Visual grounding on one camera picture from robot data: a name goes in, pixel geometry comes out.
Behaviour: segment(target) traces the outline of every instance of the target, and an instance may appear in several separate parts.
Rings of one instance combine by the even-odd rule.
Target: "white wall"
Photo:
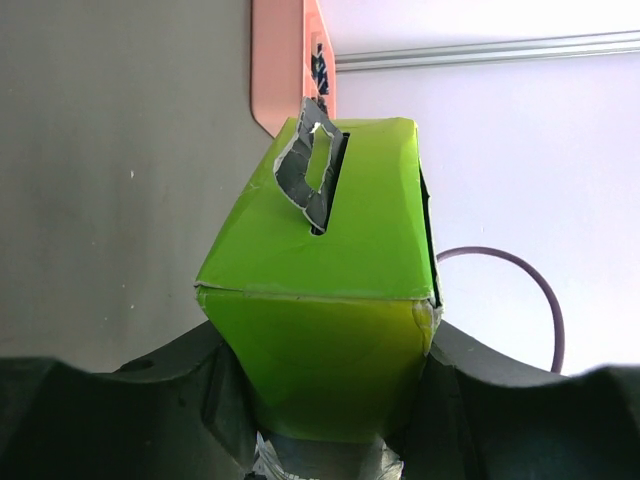
[[[340,116],[415,119],[437,250],[486,245],[548,279],[565,372],[640,363],[640,55],[338,78]],[[446,319],[541,368],[553,330],[527,275],[484,257],[441,266]]]
[[[318,0],[338,54],[640,29],[636,0]]]

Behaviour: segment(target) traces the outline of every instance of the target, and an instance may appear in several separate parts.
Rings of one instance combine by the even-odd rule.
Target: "gray surface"
[[[204,320],[193,279],[270,143],[249,25],[249,0],[0,4],[0,356],[113,370]]]

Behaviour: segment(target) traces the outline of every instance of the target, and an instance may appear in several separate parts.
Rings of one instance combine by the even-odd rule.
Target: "green box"
[[[274,176],[289,119],[218,234],[197,299],[246,372],[261,427],[365,442],[408,421],[441,305],[415,123],[335,125],[348,142],[326,232],[312,233]],[[330,150],[316,132],[308,183]]]

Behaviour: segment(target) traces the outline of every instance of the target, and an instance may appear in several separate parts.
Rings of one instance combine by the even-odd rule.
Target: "plastic wrapping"
[[[298,442],[286,439],[287,469],[271,441],[258,433],[253,471],[267,480],[400,480],[404,463],[379,439],[372,444]]]

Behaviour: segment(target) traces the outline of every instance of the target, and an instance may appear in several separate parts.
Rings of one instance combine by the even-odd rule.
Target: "curved hose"
[[[535,280],[538,286],[544,292],[544,296],[547,297],[549,306],[551,307],[551,315],[553,316],[553,331],[554,331],[554,346],[553,346],[553,362],[551,363],[551,371],[553,373],[560,373],[562,371],[562,363],[564,362],[564,320],[562,318],[562,310],[560,309],[560,302],[556,294],[551,289],[549,283],[535,268],[529,265],[520,257],[512,255],[511,253],[497,248],[489,247],[458,247],[445,250],[436,255],[438,262],[446,260],[447,258],[459,257],[461,255],[488,255],[490,257],[497,257],[508,262],[517,265],[525,272],[529,274],[531,278]]]

